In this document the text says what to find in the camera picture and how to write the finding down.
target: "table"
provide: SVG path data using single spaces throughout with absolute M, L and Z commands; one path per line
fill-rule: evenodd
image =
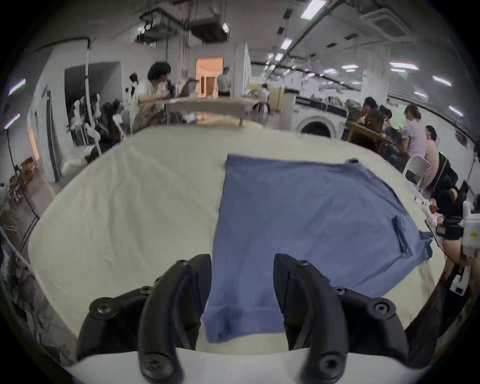
M 382 136 L 380 133 L 375 132 L 374 130 L 366 127 L 363 124 L 359 124 L 355 121 L 348 121 L 347 127 L 350 129 L 350 132 L 348 133 L 348 137 L 347 137 L 347 141 L 350 143 L 352 142 L 353 133 L 358 133 L 363 136 L 367 136 L 367 137 L 370 137 L 371 139 L 374 139 L 375 142 L 377 142 L 377 150 L 381 144 L 391 144 L 391 145 L 394 145 L 395 147 L 397 146 L 397 144 L 392 139 Z
M 152 285 L 175 261 L 212 253 L 229 153 L 343 163 L 355 157 L 387 182 L 421 230 L 425 215 L 405 178 L 376 153 L 341 140 L 243 127 L 149 127 L 106 152 L 57 195 L 34 228 L 28 254 L 43 292 L 74 335 L 90 303 Z M 385 297 L 406 328 L 433 292 L 444 255 L 416 267 Z M 284 334 L 249 335 L 197 350 L 270 354 Z
M 165 101 L 167 125 L 170 124 L 170 114 L 172 112 L 210 112 L 238 117 L 240 119 L 239 126 L 241 126 L 244 117 L 256 103 L 258 103 L 258 100 L 250 97 L 219 97 L 216 99 L 179 97 L 170 99 Z

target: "shirt sleeve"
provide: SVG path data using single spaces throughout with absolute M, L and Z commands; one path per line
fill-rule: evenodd
M 405 125 L 403 126 L 402 139 L 408 139 L 412 136 L 413 136 L 412 128 L 410 126 L 410 123 L 406 121 Z

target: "white device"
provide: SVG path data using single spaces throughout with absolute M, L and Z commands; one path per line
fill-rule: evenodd
M 468 201 L 463 202 L 463 220 L 460 226 L 463 228 L 462 246 L 466 257 L 474 257 L 477 249 L 480 249 L 480 213 L 473 214 Z M 466 265 L 462 275 L 456 275 L 450 290 L 463 296 L 470 279 L 470 265 Z

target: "white cloth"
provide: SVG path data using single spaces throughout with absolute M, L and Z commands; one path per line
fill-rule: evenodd
M 390 185 L 419 229 L 428 230 L 402 174 L 360 146 L 255 127 L 150 127 L 77 175 L 30 237 L 36 278 L 75 335 L 93 300 L 152 285 L 177 260 L 212 254 L 229 153 L 327 163 L 355 157 Z M 443 271 L 444 256 L 435 242 L 432 249 L 432 258 L 385 296 L 395 303 L 404 327 Z M 212 345 L 201 328 L 197 349 L 273 353 L 287 350 L 287 344 L 284 334 L 271 334 Z
M 228 92 L 230 90 L 230 78 L 223 73 L 216 78 L 219 92 Z

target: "air conditioner unit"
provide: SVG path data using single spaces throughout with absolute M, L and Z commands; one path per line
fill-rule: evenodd
M 362 15 L 360 19 L 389 40 L 404 41 L 412 38 L 410 27 L 387 8 Z

